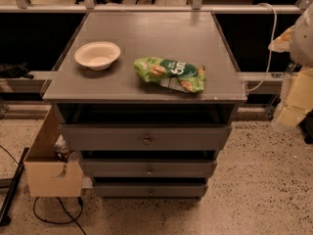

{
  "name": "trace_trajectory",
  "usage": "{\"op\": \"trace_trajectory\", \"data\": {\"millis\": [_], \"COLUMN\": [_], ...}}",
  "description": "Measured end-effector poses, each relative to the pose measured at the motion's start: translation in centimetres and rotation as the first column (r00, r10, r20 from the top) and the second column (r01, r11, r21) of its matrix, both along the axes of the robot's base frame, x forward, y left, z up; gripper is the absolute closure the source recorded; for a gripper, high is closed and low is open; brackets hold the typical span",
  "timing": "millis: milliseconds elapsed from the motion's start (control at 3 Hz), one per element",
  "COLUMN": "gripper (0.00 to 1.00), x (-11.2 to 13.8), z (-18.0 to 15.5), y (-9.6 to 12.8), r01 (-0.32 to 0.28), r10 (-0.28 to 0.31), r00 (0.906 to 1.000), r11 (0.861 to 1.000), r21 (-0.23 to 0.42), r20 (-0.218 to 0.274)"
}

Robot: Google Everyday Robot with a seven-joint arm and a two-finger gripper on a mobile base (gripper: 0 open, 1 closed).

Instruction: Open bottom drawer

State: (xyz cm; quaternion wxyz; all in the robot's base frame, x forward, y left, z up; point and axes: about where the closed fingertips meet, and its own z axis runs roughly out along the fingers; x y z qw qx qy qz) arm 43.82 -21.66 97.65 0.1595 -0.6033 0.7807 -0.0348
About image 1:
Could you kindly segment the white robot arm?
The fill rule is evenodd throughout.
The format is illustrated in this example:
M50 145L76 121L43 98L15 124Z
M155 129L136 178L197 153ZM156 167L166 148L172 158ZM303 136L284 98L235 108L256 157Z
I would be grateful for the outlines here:
M272 126L283 132L297 127L313 110L313 4L296 23L268 46L270 51L289 52L291 60L301 66L296 74L286 74L282 83L281 102Z

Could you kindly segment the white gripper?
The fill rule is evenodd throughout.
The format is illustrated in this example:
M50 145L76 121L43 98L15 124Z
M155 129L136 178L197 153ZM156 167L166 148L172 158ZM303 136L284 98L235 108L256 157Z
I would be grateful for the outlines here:
M288 52L293 29L293 25L287 28L270 42L268 49L277 53ZM284 132L297 127L313 111L313 69L302 68L300 72L286 74L280 99L271 125L276 131Z

